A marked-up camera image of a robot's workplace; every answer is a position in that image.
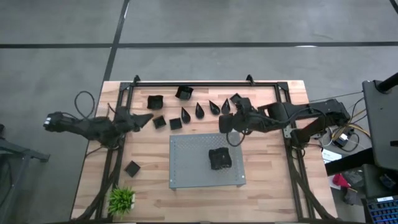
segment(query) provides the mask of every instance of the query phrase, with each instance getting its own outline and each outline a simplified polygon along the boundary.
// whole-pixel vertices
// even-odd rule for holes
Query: green plant
[[[131,205],[133,204],[131,200],[134,194],[135,191],[128,187],[123,189],[113,189],[109,199],[108,212],[112,215],[120,215],[121,217],[123,217],[124,214],[129,213]]]

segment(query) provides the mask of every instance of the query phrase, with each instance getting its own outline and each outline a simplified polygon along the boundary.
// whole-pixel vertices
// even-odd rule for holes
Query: red object
[[[350,188],[350,184],[347,182],[346,179],[344,179],[344,177],[341,174],[336,174],[333,177],[333,183],[336,184],[337,186],[342,186],[342,187],[346,187],[346,188]]]

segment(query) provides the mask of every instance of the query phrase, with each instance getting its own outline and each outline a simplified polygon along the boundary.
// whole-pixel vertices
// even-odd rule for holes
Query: wooden table
[[[116,106],[120,82],[104,82],[97,116],[106,114],[106,104]],[[293,104],[308,103],[303,81],[288,81]],[[131,112],[164,115],[167,125],[156,130],[149,121],[138,133],[128,133],[123,154],[119,186],[131,186],[137,193],[136,205],[124,222],[279,222],[297,221],[292,187],[287,167],[282,131],[253,132],[243,141],[243,159],[247,184],[236,186],[169,189],[169,136],[173,134],[218,133],[218,117],[210,113],[209,102],[219,107],[235,93],[249,97],[253,106],[273,103],[275,91],[270,87],[195,87],[189,101],[174,97],[175,87],[134,88]],[[163,95],[164,107],[148,110],[147,97]],[[199,102],[205,117],[197,120],[195,105]],[[191,115],[191,122],[183,128],[170,130],[169,119],[180,117],[181,106]],[[304,127],[310,120],[297,122]],[[99,147],[92,141],[88,151]],[[106,150],[91,154],[85,160],[73,207],[72,218],[78,217],[98,193],[103,175]],[[129,177],[124,167],[133,160],[140,171]],[[336,217],[335,204],[326,178],[320,149],[306,148],[304,157],[308,181],[320,203]],[[300,194],[303,209],[305,200]]]

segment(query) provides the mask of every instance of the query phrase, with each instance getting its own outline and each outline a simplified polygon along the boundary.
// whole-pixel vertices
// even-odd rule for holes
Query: gray floor
[[[0,1],[0,44],[111,43],[122,3]],[[398,15],[388,0],[131,0],[121,36],[121,42],[222,41],[398,41]],[[68,220],[87,141],[48,133],[42,124],[54,111],[76,114],[73,99],[80,90],[98,99],[109,52],[0,49],[6,138],[51,154],[48,164],[31,163],[12,223]],[[396,58],[397,47],[119,49],[110,79],[242,80],[251,74],[256,80],[304,80],[314,100],[359,91],[363,80],[392,75]],[[349,107],[359,98],[339,100]],[[88,111],[90,101],[83,100]],[[360,124],[368,128],[365,119]],[[339,217],[363,221],[361,207],[333,195]]]

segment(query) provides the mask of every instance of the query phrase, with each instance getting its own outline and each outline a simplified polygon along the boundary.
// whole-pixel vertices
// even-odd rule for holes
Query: black cone
[[[203,117],[205,117],[205,112],[203,111],[203,109],[201,108],[199,103],[197,103],[197,108],[195,110],[195,115],[196,115],[196,117],[198,119],[202,119]]]
[[[227,115],[227,114],[229,114],[230,111],[231,111],[231,107],[229,106],[228,99],[226,99],[223,106],[221,107],[221,112],[222,112],[222,114]]]
[[[184,124],[188,124],[191,121],[191,116],[183,107],[181,107],[181,119]]]
[[[214,115],[219,115],[220,114],[220,108],[217,105],[215,105],[213,102],[211,102],[210,100],[209,100],[209,104],[210,104],[211,113],[214,114]]]

